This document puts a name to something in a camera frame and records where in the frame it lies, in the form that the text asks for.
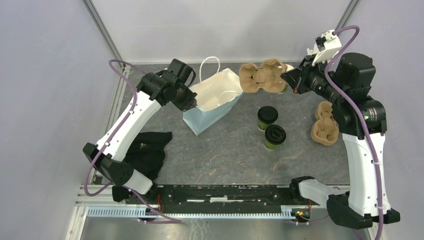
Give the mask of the black cup lid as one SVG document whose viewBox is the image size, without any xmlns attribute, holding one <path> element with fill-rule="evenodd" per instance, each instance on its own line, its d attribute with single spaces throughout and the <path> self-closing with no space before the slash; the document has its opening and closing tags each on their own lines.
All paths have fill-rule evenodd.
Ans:
<svg viewBox="0 0 424 240">
<path fill-rule="evenodd" d="M 272 124 L 278 119 L 278 111 L 273 106 L 263 106 L 257 112 L 257 118 L 264 124 Z"/>
<path fill-rule="evenodd" d="M 264 132 L 264 140 L 266 144 L 279 146 L 285 142 L 287 134 L 284 128 L 279 125 L 270 125 Z"/>
</svg>

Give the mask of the green paper coffee cup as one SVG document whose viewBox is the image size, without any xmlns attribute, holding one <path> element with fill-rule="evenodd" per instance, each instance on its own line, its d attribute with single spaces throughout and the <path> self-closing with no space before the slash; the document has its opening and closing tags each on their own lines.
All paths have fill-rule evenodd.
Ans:
<svg viewBox="0 0 424 240">
<path fill-rule="evenodd" d="M 264 139 L 264 141 L 263 141 L 263 145 L 264 145 L 264 147 L 265 147 L 267 150 L 270 150 L 270 151 L 273 151 L 273 150 L 277 149 L 277 148 L 280 146 L 280 144 L 270 142 L 270 141 L 268 141 L 267 139 Z"/>
</svg>

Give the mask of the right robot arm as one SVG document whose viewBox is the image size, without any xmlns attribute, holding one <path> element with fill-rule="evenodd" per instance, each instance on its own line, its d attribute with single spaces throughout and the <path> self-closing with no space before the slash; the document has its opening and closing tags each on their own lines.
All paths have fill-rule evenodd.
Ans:
<svg viewBox="0 0 424 240">
<path fill-rule="evenodd" d="M 355 52 L 341 56 L 335 71 L 325 73 L 324 63 L 313 64 L 306 56 L 300 65 L 281 74 L 297 94 L 314 92 L 332 104 L 332 113 L 346 147 L 349 191 L 322 184 L 311 176 L 293 178 L 289 199 L 302 204 L 307 199 L 325 207 L 330 219 L 351 229 L 370 228 L 374 223 L 392 224 L 401 219 L 391 207 L 385 190 L 383 149 L 387 114 L 383 104 L 369 95 L 376 73 L 372 58 Z"/>
</svg>

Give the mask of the light blue paper bag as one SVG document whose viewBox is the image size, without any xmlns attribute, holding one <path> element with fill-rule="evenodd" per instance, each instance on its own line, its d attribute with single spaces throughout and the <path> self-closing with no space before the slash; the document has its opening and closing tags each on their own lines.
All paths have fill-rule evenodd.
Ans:
<svg viewBox="0 0 424 240">
<path fill-rule="evenodd" d="M 216 73 L 203 78 L 203 65 L 210 59 L 217 60 Z M 230 68 L 221 70 L 221 62 L 216 56 L 209 56 L 201 62 L 198 75 L 199 82 L 189 88 L 197 94 L 197 105 L 182 115 L 197 136 L 224 117 L 244 94 L 239 76 Z"/>
</svg>

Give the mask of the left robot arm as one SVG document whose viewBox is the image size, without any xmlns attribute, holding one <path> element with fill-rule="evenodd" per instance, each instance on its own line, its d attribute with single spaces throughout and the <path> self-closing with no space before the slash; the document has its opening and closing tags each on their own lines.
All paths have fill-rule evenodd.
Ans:
<svg viewBox="0 0 424 240">
<path fill-rule="evenodd" d="M 97 170 L 116 187 L 138 193 L 145 204 L 153 203 L 157 198 L 153 181 L 126 163 L 124 158 L 141 129 L 161 107 L 172 103 L 182 112 L 196 107 L 197 94 L 186 85 L 195 78 L 195 70 L 176 58 L 167 69 L 144 73 L 137 85 L 126 78 L 132 100 L 101 139 L 83 147 L 90 162 L 89 169 Z"/>
</svg>

